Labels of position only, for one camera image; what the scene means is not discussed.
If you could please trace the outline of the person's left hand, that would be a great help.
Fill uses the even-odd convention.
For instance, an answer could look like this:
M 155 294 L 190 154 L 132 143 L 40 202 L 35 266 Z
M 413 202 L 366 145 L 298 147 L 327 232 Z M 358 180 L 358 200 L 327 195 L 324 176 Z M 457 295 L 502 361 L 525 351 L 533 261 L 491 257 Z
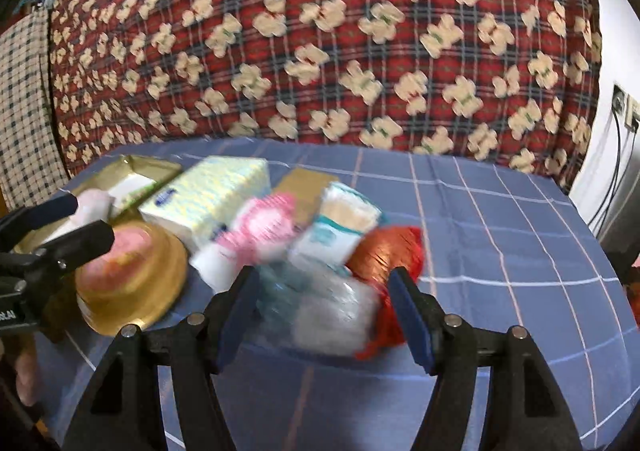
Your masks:
M 34 335 L 20 334 L 1 338 L 1 356 L 15 372 L 17 396 L 25 407 L 38 402 L 40 374 Z

